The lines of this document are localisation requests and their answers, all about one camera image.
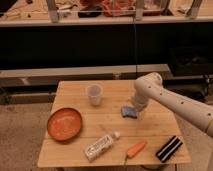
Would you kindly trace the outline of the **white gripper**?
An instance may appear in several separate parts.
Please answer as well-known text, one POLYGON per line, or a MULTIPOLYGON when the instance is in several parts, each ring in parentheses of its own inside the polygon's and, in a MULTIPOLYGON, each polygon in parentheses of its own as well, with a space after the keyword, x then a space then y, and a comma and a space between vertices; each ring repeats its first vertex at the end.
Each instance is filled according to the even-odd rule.
POLYGON ((139 97, 138 95, 133 95, 131 97, 131 103, 133 107, 138 111, 142 111, 148 105, 149 99, 147 97, 139 97))

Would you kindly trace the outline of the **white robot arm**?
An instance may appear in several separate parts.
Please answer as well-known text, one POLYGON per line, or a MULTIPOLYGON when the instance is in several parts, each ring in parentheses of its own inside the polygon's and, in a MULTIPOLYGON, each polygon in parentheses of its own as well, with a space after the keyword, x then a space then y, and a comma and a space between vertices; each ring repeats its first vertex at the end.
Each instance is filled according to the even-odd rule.
POLYGON ((159 73, 153 72, 134 81, 133 106, 142 111, 153 99, 213 138, 213 106, 165 89, 159 73))

